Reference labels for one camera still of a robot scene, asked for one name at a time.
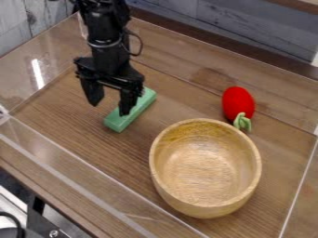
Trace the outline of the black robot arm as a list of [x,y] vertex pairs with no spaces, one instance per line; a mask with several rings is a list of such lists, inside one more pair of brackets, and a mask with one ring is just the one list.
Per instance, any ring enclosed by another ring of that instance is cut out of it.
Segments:
[[131,113],[143,96],[145,75],[133,67],[130,36],[139,36],[127,28],[131,11],[125,0],[77,0],[81,17],[87,27],[91,57],[78,57],[77,76],[91,105],[105,98],[103,87],[119,91],[119,115]]

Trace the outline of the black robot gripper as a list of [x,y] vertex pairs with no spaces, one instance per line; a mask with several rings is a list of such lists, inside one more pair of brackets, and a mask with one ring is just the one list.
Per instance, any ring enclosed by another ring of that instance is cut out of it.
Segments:
[[143,94],[145,83],[143,74],[131,65],[130,37],[107,40],[89,38],[87,43],[93,55],[74,60],[86,98],[93,106],[98,106],[105,98],[103,87],[117,89],[121,92],[119,115],[126,116]]

